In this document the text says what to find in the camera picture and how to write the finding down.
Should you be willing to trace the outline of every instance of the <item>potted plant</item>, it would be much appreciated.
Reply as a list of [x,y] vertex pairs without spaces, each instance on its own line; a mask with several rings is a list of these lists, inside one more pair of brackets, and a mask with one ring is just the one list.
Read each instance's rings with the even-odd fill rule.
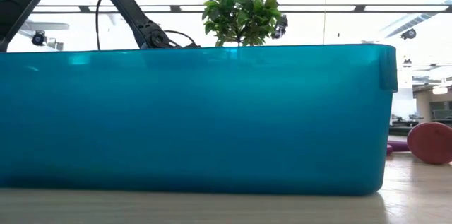
[[216,47],[262,45],[281,17],[276,0],[209,0],[204,5],[206,34],[215,33]]

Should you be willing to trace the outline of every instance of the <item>teal storage container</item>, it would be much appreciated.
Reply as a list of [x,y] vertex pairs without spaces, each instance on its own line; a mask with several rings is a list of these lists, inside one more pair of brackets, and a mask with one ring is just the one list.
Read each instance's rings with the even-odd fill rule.
[[0,55],[0,187],[363,195],[383,182],[396,50]]

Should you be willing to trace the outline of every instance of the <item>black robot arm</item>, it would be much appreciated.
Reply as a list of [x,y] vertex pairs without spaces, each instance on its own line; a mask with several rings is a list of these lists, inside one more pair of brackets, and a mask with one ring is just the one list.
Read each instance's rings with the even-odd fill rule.
[[[180,47],[171,41],[157,23],[142,12],[135,0],[111,0],[132,29],[140,48]],[[9,42],[27,20],[40,0],[0,0],[0,52],[6,52]]]

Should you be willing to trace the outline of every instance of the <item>dumbbell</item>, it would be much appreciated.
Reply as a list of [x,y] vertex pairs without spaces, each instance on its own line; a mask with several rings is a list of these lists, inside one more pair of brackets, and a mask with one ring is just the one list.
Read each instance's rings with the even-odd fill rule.
[[419,124],[408,133],[406,142],[388,141],[386,155],[411,151],[428,164],[452,162],[452,128],[438,122]]

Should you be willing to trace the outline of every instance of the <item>desk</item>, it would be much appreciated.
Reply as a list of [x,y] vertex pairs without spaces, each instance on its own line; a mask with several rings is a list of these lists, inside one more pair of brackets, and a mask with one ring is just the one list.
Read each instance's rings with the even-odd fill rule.
[[383,188],[364,198],[0,190],[1,224],[451,222],[452,167],[409,153],[389,157]]

